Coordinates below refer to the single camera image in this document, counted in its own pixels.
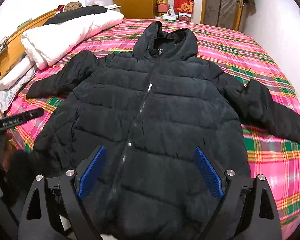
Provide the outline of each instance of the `stuffed animal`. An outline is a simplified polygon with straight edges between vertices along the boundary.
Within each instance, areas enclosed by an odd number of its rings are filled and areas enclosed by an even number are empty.
[[[74,10],[74,9],[78,9],[81,6],[82,6],[82,3],[80,3],[80,2],[70,2],[70,3],[65,5],[63,11],[64,12],[71,11],[71,10]]]

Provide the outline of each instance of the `wooden headboard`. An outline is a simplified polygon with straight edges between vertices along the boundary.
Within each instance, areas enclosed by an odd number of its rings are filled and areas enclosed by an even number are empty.
[[[18,63],[19,59],[24,54],[25,48],[21,44],[21,35],[24,31],[32,29],[37,26],[42,26],[49,18],[56,15],[57,9],[49,11],[38,18],[28,22],[26,25],[15,31],[8,39],[8,47],[0,55],[0,72],[2,79],[6,73],[14,68]]]

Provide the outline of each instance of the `plaid bedsheet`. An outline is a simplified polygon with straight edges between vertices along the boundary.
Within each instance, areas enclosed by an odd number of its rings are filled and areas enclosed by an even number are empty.
[[[43,107],[44,116],[13,129],[18,148],[30,151],[61,98],[26,99],[29,87],[37,80],[57,73],[78,52],[89,49],[97,57],[132,50],[144,29],[154,20],[125,20],[122,24],[77,45],[51,68],[39,70],[12,103],[8,115]],[[242,33],[207,25],[162,21],[163,29],[191,29],[198,39],[198,56],[216,62],[243,83],[251,78],[266,85],[273,99],[300,114],[295,90],[271,57],[251,38]],[[300,144],[270,136],[264,130],[243,126],[251,176],[264,174],[271,186],[286,239],[300,223]]]

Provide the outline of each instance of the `red bag with chinese character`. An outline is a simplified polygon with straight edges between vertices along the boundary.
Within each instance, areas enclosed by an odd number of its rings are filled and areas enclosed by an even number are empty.
[[[174,0],[174,10],[193,14],[194,0]]]

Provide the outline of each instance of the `jacket zipper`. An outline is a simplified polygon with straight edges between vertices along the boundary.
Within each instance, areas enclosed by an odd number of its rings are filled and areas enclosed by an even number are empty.
[[[162,55],[162,50],[161,49],[158,49],[158,54],[161,56]],[[151,88],[152,88],[152,79],[153,79],[153,75],[154,75],[154,70],[155,68],[160,64],[160,58],[159,58],[159,61],[157,64],[154,64],[154,67],[152,68],[152,71],[150,71],[150,79],[149,79],[149,83],[148,83],[148,89],[146,91],[146,93],[144,94],[143,96],[143,99],[141,101],[141,104],[140,104],[140,107],[139,107],[139,112],[137,114],[137,116],[134,118],[134,120],[131,122],[132,126],[134,127],[137,127],[138,123],[139,123],[139,119],[140,119],[140,116],[143,112],[143,109],[145,107],[145,104],[146,104],[146,100],[148,99],[149,97],[149,94],[151,92]],[[127,160],[127,155],[128,155],[128,152],[131,148],[131,141],[132,141],[132,132],[131,132],[131,125],[129,127],[129,130],[128,130],[128,138],[127,138],[127,143],[122,151],[122,154],[121,154],[121,158],[120,158],[120,162],[118,164],[118,168],[117,168],[117,172],[114,176],[114,180],[113,180],[113,183],[111,185],[111,189],[110,189],[110,194],[108,196],[108,201],[107,201],[107,208],[106,208],[106,213],[105,213],[105,219],[111,219],[113,217],[114,214],[112,214],[112,212],[115,210],[115,204],[116,204],[116,200],[117,200],[117,197],[118,197],[118,187],[120,186],[121,184],[121,177],[122,177],[122,174],[123,174],[123,169],[124,169],[124,164]]]

